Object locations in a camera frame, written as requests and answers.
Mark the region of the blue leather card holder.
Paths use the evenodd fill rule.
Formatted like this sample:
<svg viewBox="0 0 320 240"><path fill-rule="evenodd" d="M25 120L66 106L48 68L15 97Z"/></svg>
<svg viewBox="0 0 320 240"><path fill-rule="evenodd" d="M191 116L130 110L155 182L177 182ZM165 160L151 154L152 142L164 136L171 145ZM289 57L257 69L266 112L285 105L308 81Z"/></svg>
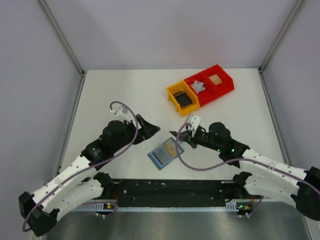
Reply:
<svg viewBox="0 0 320 240"><path fill-rule="evenodd" d="M171 137L147 154L160 171L178 157L176 140Z"/></svg>

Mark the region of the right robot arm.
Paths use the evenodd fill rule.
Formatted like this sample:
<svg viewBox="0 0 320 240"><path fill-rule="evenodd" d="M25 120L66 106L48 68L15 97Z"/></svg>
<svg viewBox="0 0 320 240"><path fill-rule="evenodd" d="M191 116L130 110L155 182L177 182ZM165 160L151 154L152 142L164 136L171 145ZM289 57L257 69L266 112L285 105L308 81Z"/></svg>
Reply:
<svg viewBox="0 0 320 240"><path fill-rule="evenodd" d="M217 151L222 165L241 170L233 182L249 195L267 197L295 207L305 217L320 219L320 170L286 165L267 158L248 145L234 140L221 122L212 123L208 130L200 125L185 123L171 134L180 142Z"/></svg>

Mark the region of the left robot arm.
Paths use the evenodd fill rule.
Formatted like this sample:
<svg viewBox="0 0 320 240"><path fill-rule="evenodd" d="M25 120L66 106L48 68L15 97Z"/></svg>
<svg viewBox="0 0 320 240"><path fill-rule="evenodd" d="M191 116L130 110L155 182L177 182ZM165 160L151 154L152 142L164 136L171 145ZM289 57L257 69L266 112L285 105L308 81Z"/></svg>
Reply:
<svg viewBox="0 0 320 240"><path fill-rule="evenodd" d="M88 144L64 171L40 189L19 196L19 210L25 220L22 230L26 232L28 226L36 237L41 237L79 205L111 195L114 181L101 168L131 145L138 145L159 131L160 127L140 114L133 120L110 121L99 138Z"/></svg>

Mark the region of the gold card in holder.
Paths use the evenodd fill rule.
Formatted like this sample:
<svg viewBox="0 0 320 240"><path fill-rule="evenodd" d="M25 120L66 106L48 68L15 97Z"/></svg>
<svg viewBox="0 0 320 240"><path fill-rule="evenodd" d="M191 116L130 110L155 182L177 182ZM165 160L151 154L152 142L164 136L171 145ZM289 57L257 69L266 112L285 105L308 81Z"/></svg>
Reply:
<svg viewBox="0 0 320 240"><path fill-rule="evenodd" d="M167 151L167 153L170 155L171 158L175 158L177 156L175 141L172 141L170 139L166 143L164 143L163 147Z"/></svg>

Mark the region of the grey card in holder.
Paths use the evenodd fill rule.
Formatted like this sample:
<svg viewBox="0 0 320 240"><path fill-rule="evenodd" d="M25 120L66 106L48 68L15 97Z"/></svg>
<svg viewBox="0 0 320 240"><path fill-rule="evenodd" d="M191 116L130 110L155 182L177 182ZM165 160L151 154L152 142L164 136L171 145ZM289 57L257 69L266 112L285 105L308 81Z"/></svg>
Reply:
<svg viewBox="0 0 320 240"><path fill-rule="evenodd" d="M152 154L162 166L166 165L170 160L169 155L163 148L156 149Z"/></svg>

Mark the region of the black card in yellow bin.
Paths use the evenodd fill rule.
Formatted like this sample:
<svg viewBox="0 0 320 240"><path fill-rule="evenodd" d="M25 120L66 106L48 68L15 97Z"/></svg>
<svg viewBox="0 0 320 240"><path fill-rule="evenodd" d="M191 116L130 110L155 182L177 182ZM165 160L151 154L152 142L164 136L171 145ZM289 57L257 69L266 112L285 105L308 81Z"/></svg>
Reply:
<svg viewBox="0 0 320 240"><path fill-rule="evenodd" d="M192 100L184 91L179 91L173 96L181 108L185 108L192 104Z"/></svg>

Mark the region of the gold card in red bin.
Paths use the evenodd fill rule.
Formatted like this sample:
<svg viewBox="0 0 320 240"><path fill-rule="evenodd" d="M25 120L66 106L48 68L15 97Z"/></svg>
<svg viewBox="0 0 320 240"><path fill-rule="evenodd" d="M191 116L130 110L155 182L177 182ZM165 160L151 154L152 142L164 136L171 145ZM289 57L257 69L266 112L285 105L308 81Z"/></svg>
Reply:
<svg viewBox="0 0 320 240"><path fill-rule="evenodd" d="M222 83L222 80L221 78L217 75L217 74L214 74L212 76L209 77L209 79L217 86L217 85L220 85Z"/></svg>

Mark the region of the yellow plastic bin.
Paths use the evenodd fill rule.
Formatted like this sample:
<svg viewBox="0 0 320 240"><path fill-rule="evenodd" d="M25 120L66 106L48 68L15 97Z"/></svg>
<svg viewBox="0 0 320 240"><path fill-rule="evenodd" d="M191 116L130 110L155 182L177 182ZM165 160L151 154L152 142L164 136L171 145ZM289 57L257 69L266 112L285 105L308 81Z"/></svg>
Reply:
<svg viewBox="0 0 320 240"><path fill-rule="evenodd" d="M179 81L166 88L167 97L181 116L187 116L200 108L197 95L184 81Z"/></svg>

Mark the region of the far red plastic bin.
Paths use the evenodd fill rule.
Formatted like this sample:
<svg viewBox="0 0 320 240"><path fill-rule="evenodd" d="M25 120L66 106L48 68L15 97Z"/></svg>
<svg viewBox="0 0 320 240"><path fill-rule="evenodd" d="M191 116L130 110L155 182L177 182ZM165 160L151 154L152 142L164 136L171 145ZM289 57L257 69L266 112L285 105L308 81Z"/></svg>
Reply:
<svg viewBox="0 0 320 240"><path fill-rule="evenodd" d="M233 79L218 64L203 70L201 73L213 84L214 91L218 98L235 89Z"/></svg>

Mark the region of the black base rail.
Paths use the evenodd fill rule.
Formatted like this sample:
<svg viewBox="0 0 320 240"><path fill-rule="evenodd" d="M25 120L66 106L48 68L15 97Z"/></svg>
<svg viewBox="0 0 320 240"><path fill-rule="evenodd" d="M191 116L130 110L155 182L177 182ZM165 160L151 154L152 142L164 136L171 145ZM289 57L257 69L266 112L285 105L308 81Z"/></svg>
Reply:
<svg viewBox="0 0 320 240"><path fill-rule="evenodd" d="M115 179L98 199L116 201L121 208L201 208L224 207L228 201L260 198L233 181Z"/></svg>

